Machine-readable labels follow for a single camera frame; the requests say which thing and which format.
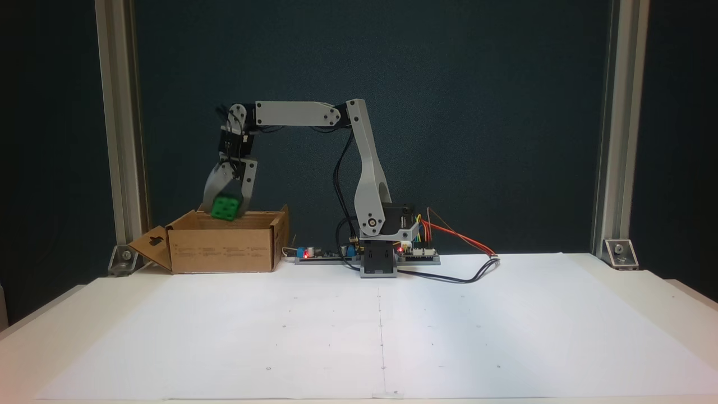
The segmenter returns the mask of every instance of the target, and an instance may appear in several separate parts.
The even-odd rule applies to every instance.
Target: dark wall
[[[367,101],[392,198],[499,252],[589,251],[607,1],[139,1],[155,224],[199,206],[218,104]],[[348,133],[255,141],[258,210],[328,246]],[[353,205],[360,164],[345,158]],[[467,251],[439,239],[444,252]]]
[[[645,268],[718,300],[715,11],[651,1],[630,236]]]
[[[0,10],[0,283],[15,322],[105,275],[115,235],[94,3]]]

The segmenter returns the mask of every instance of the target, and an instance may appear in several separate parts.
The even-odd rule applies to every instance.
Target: box flap
[[[167,232],[164,230],[164,227],[157,226],[139,239],[130,243],[129,246],[141,256],[171,272],[172,265],[169,261],[169,250],[167,249],[166,238]]]
[[[197,220],[197,212],[189,211],[184,216],[173,221],[164,227],[167,230],[196,230],[200,228],[200,222]]]

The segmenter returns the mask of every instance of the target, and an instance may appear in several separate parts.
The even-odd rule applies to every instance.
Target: cardboard box
[[[279,212],[248,211],[234,221],[190,211],[129,246],[173,274],[271,272],[288,241],[285,206]]]

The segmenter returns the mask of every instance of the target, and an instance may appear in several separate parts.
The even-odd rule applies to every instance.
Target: robotic arm
[[[257,170],[257,161],[249,155],[254,136],[272,132],[269,127],[274,126],[351,127],[362,165],[354,195],[359,240],[365,247],[361,275],[396,276],[392,242],[413,240],[419,225],[411,220],[413,211],[409,206],[391,202],[386,177],[376,154],[366,103],[362,99],[336,106],[312,101],[257,101],[232,105],[227,122],[221,128],[220,161],[205,184],[201,209],[211,211],[220,193],[239,187],[243,196],[239,214],[247,210]],[[391,271],[386,258],[392,262]]]

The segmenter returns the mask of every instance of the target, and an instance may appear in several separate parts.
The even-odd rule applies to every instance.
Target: aluminum frame
[[[117,245],[149,229],[134,3],[95,0]]]
[[[629,236],[649,6],[650,0],[612,3],[591,239],[597,257],[604,240]]]

